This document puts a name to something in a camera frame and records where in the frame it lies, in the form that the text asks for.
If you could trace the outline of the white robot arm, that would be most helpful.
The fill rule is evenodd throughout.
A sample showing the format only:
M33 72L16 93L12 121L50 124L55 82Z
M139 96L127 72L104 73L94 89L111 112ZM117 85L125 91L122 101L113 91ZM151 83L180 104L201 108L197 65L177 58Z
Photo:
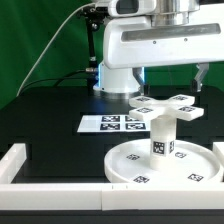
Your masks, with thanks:
M199 92L211 62L224 61L224 2L92 0L105 15L103 61L95 90L109 97L146 93L147 67L194 64Z

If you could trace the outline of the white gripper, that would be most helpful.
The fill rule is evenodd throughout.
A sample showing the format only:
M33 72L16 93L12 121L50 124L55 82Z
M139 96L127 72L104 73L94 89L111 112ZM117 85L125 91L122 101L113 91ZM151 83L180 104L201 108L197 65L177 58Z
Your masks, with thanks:
M143 67L199 63L191 91L200 92L208 63L224 61L224 3L156 3L144 15L110 16L103 59L111 69L133 68L143 96L149 90Z

